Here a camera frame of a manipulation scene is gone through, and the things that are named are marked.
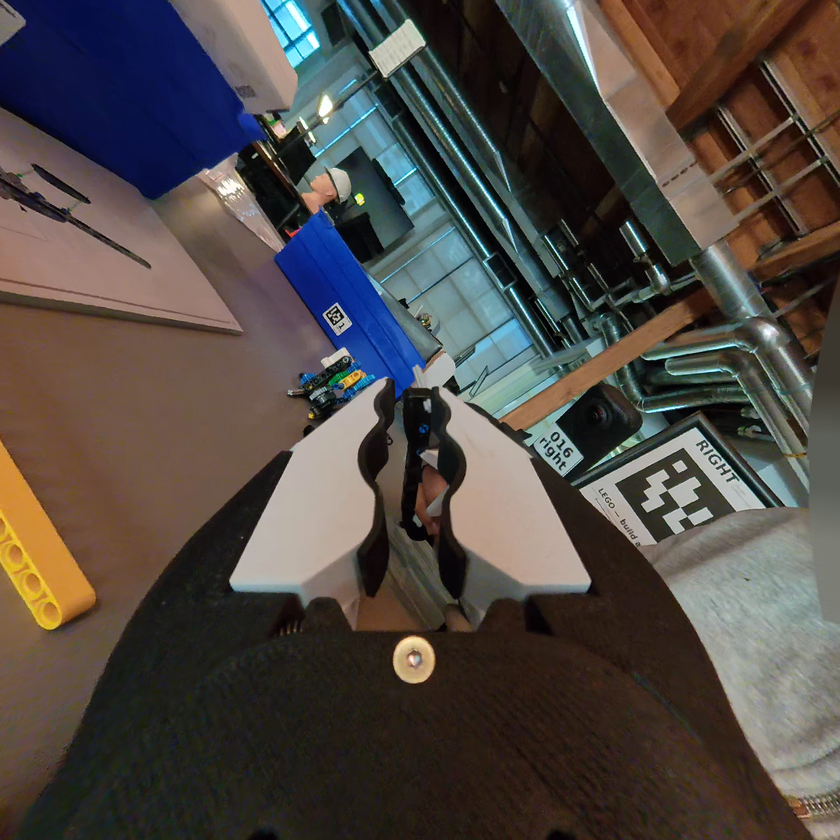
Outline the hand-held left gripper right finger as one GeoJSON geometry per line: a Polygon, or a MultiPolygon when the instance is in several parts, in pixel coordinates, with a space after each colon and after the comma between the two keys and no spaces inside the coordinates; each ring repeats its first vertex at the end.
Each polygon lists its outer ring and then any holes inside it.
{"type": "Polygon", "coordinates": [[[464,608],[582,594],[592,579],[525,447],[493,419],[433,389],[437,472],[447,483],[437,564],[464,608]]]}

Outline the white cardboard box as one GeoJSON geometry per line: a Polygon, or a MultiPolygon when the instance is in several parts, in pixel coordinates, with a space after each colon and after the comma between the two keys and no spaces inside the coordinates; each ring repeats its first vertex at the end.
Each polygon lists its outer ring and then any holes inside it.
{"type": "Polygon", "coordinates": [[[298,75],[259,1],[171,1],[186,27],[252,114],[287,112],[298,75]]]}

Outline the blue bin with square tag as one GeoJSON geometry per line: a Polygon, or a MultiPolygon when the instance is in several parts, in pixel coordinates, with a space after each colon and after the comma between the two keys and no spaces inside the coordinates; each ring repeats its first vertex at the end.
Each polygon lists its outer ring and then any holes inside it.
{"type": "Polygon", "coordinates": [[[421,354],[326,213],[312,215],[276,263],[336,350],[392,380],[396,398],[413,386],[421,354]]]}

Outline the white hanging sign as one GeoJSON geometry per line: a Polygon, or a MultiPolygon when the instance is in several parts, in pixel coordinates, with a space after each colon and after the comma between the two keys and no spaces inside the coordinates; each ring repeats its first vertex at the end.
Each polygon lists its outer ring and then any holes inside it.
{"type": "Polygon", "coordinates": [[[426,40],[411,18],[388,35],[369,53],[373,68],[388,79],[427,46],[426,40]]]}

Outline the flat lego instruction booklet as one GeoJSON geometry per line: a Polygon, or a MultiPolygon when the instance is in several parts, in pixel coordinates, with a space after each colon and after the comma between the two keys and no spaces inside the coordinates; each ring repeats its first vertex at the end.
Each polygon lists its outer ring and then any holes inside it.
{"type": "Polygon", "coordinates": [[[2,300],[241,334],[241,326],[152,204],[131,184],[2,110],[2,170],[92,228],[1,204],[2,300]]]}

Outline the metal ventilation duct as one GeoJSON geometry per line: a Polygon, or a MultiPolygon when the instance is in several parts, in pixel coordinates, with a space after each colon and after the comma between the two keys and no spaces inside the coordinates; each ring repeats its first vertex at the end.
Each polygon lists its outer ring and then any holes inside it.
{"type": "Polygon", "coordinates": [[[708,262],[736,221],[597,2],[497,2],[667,261],[708,262]]]}

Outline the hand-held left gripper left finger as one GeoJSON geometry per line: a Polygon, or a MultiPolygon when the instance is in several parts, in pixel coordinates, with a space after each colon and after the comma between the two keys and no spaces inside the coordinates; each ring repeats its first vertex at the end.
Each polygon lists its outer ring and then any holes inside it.
{"type": "Polygon", "coordinates": [[[377,380],[291,450],[230,576],[235,592],[301,602],[378,593],[390,545],[377,478],[395,404],[394,381],[377,380]]]}

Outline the bundle of metal pipes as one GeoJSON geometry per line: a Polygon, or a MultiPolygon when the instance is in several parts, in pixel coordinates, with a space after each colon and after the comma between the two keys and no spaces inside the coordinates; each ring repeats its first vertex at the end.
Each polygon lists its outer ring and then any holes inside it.
{"type": "Polygon", "coordinates": [[[705,412],[721,434],[784,444],[806,467],[813,377],[838,268],[838,110],[819,112],[792,48],[768,44],[810,7],[731,3],[756,43],[675,74],[633,12],[597,2],[736,221],[719,256],[670,264],[497,2],[338,2],[367,55],[411,18],[427,46],[374,87],[397,138],[512,304],[538,356],[497,402],[536,419],[597,380],[663,422],[705,412]]]}

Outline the person's grey clothing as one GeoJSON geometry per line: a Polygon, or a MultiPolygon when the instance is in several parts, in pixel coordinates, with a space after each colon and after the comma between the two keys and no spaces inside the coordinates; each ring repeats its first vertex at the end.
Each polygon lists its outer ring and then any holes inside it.
{"type": "Polygon", "coordinates": [[[794,814],[839,838],[839,628],[823,618],[810,511],[737,511],[640,550],[794,814]]]}

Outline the black lego beam with axle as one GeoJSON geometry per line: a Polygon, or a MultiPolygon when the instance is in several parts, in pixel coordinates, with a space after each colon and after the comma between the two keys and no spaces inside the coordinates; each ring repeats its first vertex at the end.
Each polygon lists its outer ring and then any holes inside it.
{"type": "Polygon", "coordinates": [[[402,394],[402,425],[406,437],[406,457],[402,483],[400,527],[409,539],[433,545],[434,537],[416,515],[417,492],[422,485],[427,463],[422,455],[432,441],[432,391],[420,379],[419,385],[407,388],[402,394]]]}

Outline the black cabinet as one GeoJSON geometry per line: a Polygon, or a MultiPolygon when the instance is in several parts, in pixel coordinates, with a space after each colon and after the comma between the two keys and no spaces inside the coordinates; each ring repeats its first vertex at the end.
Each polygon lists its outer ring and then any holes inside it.
{"type": "Polygon", "coordinates": [[[350,178],[346,201],[333,212],[339,236],[362,264],[383,256],[412,233],[414,224],[405,210],[405,199],[382,165],[361,147],[340,163],[350,178]]]}

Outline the pile of coloured lego pieces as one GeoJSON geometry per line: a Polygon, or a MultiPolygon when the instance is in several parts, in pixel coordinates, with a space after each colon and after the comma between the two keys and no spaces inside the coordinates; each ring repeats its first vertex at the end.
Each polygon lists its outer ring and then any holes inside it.
{"type": "Polygon", "coordinates": [[[346,349],[335,351],[321,364],[320,371],[300,373],[298,385],[287,392],[289,398],[307,402],[308,417],[317,422],[331,417],[376,379],[374,375],[365,373],[346,349]]]}

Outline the large blue bin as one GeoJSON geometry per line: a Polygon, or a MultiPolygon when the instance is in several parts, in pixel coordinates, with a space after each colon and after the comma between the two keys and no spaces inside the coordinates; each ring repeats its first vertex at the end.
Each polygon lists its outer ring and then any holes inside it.
{"type": "Polygon", "coordinates": [[[150,200],[265,134],[165,1],[2,2],[1,104],[150,200]]]}

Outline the long yellow lego beam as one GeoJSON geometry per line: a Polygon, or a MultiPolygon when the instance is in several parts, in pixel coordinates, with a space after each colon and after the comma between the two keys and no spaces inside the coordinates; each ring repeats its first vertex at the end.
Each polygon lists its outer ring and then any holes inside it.
{"type": "Polygon", "coordinates": [[[46,631],[89,612],[97,602],[87,577],[4,446],[1,564],[35,622],[46,631]]]}

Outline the mannequin head with hard hat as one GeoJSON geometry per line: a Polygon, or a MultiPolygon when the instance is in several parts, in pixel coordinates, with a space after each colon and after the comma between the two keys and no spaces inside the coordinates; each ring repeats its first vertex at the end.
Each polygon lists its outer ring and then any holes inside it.
{"type": "Polygon", "coordinates": [[[344,203],[352,193],[347,171],[339,167],[326,167],[324,173],[314,177],[308,191],[301,194],[310,214],[316,214],[331,203],[344,203]]]}

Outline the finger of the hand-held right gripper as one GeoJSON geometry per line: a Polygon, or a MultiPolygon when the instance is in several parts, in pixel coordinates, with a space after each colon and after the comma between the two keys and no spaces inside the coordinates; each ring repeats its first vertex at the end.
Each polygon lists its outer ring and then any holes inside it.
{"type": "Polygon", "coordinates": [[[493,416],[490,417],[490,420],[493,422],[495,427],[497,427],[498,431],[504,434],[517,446],[525,450],[529,456],[533,456],[532,446],[529,444],[530,436],[528,432],[521,429],[514,429],[508,423],[505,423],[493,416]]]}

